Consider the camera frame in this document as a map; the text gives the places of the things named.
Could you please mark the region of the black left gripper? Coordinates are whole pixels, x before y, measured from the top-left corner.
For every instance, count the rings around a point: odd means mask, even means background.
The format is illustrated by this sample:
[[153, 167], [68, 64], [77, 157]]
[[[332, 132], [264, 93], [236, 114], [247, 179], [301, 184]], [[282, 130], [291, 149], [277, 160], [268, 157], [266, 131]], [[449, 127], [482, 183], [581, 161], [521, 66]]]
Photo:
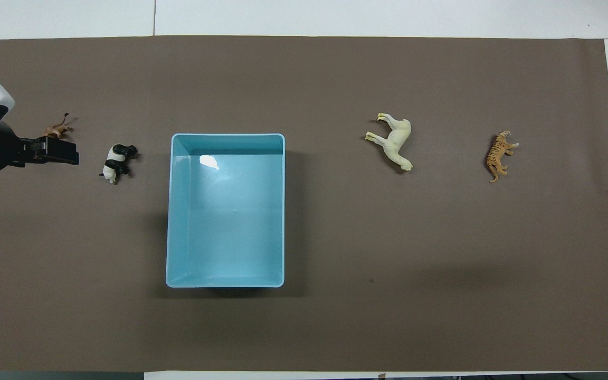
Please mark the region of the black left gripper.
[[0, 170], [7, 166], [24, 167], [29, 164], [45, 164], [49, 162], [78, 165], [80, 155], [77, 145], [63, 139], [45, 139], [45, 159], [37, 156], [32, 147], [38, 144], [38, 139], [21, 139], [7, 123], [0, 122]]

